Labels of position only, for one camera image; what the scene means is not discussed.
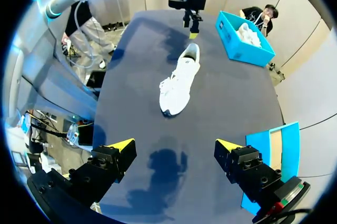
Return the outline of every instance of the bolt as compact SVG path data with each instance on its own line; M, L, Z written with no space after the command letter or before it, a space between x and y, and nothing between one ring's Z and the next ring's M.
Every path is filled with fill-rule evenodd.
M53 182L53 181L49 181L49 182L48 182L48 186L49 186L49 187L54 187L54 182Z
M251 162L245 162L245 163L244 163L244 166L245 166L246 168L249 168L249 167L251 166Z
M41 186L38 191L39 191L39 193L43 194L43 193L45 193L46 188L44 188L43 186Z
M105 168L106 167L106 162L105 161L100 161L100 166L101 166L101 168Z
M261 183L267 183L267 182L268 182L268 178L266 178L266 177L261 178Z
M84 182L89 183L90 182L90 177L84 177Z

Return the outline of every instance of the dark blue table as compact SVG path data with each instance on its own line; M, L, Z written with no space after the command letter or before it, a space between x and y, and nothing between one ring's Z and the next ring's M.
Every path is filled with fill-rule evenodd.
M247 134L281 126L275 90L266 69L227 58L216 18L203 15L190 102L177 117L163 117L159 83L191 42L182 17L137 13L108 66L94 146L135 138L138 156L101 200L102 213L127 223L251 223L241 189L213 157L215 139L245 145Z

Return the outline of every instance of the blue plastic bin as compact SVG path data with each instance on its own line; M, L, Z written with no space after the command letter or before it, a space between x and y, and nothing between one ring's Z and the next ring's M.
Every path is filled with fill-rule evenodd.
M245 22L253 32L257 32L262 48L247 44L240 40L236 31ZM275 56L275 53L266 38L251 21L227 12L220 12L215 28L220 35L229 59L265 67Z

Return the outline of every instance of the shoe laces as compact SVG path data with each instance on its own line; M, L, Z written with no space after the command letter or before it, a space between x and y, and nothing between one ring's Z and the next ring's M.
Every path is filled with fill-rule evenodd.
M177 70L174 70L171 77L166 78L159 84L160 93L167 93L170 90L175 89L178 86L180 78L177 76Z

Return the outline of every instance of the gray pants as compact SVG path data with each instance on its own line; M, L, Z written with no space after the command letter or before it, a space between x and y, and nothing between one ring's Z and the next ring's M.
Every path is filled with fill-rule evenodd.
M90 74L93 70L99 69L99 63L103 59L109 58L109 52L114 49L114 44L111 43L102 29L99 22L91 17L87 22L81 26L82 32L94 42L91 43L92 56L94 57L94 63L89 69L83 69L73 65L75 72L82 82L85 82L85 76ZM92 59L90 58L90 51L88 50L84 37L79 30L76 30L72 35L69 36L72 44L76 48L77 53L81 56L77 60L77 64L81 66L89 66L92 64Z

